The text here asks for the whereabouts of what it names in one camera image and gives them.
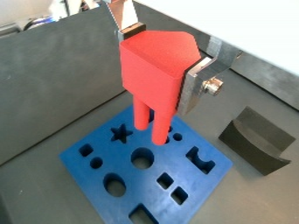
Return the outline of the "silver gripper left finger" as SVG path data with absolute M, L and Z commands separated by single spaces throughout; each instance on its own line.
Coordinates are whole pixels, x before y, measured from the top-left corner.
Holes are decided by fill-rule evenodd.
M 132 0 L 104 0 L 116 23 L 116 37 L 121 42 L 145 30 L 145 24 L 139 22 Z

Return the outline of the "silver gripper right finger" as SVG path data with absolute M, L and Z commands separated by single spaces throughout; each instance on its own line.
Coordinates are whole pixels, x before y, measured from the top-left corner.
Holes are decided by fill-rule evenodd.
M 176 106 L 177 114 L 181 116 L 192 110 L 201 95 L 216 95 L 220 92 L 223 81 L 217 76 L 229 69 L 239 49 L 219 38 L 211 37 L 207 54 L 208 56 L 200 59 L 184 74 Z

